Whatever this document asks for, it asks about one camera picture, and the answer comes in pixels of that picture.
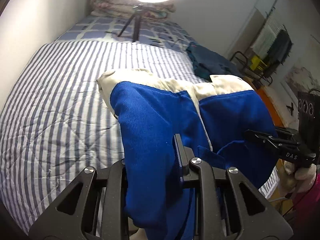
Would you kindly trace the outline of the gloved right hand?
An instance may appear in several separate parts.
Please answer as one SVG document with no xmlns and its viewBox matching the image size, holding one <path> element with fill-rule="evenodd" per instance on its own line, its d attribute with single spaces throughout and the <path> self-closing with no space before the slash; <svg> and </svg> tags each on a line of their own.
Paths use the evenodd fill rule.
<svg viewBox="0 0 320 240">
<path fill-rule="evenodd" d="M 296 169 L 295 164 L 284 161 L 283 166 L 278 170 L 278 190 L 282 197 L 289 193 L 304 193 L 309 191 L 315 183 L 317 166 L 300 167 Z"/>
</svg>

